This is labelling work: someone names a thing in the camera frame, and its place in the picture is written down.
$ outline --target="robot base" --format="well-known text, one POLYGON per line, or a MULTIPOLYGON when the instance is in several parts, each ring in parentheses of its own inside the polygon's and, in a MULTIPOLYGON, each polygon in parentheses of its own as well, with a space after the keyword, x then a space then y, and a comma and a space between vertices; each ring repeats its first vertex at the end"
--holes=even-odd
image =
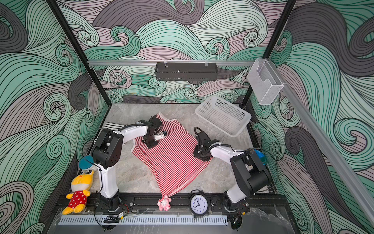
POLYGON ((101 212, 117 212, 120 205, 119 190, 111 198, 106 198, 100 194, 100 203, 97 206, 97 211, 101 212))
POLYGON ((228 212, 235 212, 237 208, 236 203, 232 203, 227 195, 227 191, 223 193, 223 205, 228 212))

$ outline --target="wall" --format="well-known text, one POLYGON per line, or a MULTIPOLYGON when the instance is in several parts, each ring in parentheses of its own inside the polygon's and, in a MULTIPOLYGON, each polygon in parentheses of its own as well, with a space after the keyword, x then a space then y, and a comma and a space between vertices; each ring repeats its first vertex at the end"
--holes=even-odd
MULTIPOLYGON (((321 0, 298 6, 271 55, 286 83, 374 195, 374 5, 321 0)), ((253 128, 302 233, 374 233, 359 205, 281 92, 251 96, 253 128)))
POLYGON ((45 0, 0 3, 0 232, 41 233, 108 109, 45 0))
MULTIPOLYGON (((255 60, 286 0, 58 0, 89 60, 255 60)), ((97 66, 114 103, 240 103, 250 67, 220 67, 213 82, 157 81, 154 66, 97 66)))

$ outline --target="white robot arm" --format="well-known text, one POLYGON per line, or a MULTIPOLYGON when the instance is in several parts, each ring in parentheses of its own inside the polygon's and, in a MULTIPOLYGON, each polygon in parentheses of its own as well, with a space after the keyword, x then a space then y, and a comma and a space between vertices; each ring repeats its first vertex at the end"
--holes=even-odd
POLYGON ((114 211, 119 206, 119 190, 116 183, 116 163, 121 156, 122 144, 137 137, 143 137, 142 142, 148 148, 158 145, 158 140, 167 136, 161 132, 162 122, 153 116, 149 121, 127 125, 118 131, 103 129, 92 147, 91 156, 99 167, 100 199, 107 210, 114 211))
POLYGON ((270 183, 270 174, 253 149, 233 149, 231 145, 210 140, 198 127, 195 127, 194 131, 197 139, 194 157, 203 161, 209 161, 211 157, 219 158, 232 166, 236 183, 225 192, 224 202, 228 211, 235 210, 235 203, 270 183))

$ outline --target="pink toy figurine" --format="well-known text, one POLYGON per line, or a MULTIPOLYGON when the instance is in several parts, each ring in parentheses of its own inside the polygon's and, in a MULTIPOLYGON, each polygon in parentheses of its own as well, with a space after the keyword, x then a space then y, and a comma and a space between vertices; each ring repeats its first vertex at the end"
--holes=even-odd
POLYGON ((171 202, 171 198, 165 195, 159 200, 159 202, 157 202, 157 205, 160 210, 164 209, 165 211, 168 211, 170 209, 169 202, 171 202))

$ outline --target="blue object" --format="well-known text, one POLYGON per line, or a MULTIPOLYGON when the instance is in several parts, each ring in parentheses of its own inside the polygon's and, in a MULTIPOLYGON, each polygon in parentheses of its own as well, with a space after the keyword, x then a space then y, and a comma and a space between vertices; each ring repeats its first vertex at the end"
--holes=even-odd
POLYGON ((255 152, 258 155, 258 157, 261 159, 262 164, 266 165, 267 164, 266 156, 261 151, 258 151, 256 149, 255 149, 255 152))
POLYGON ((82 170, 87 170, 90 168, 94 163, 94 158, 91 155, 84 156, 80 161, 79 161, 79 168, 82 170))

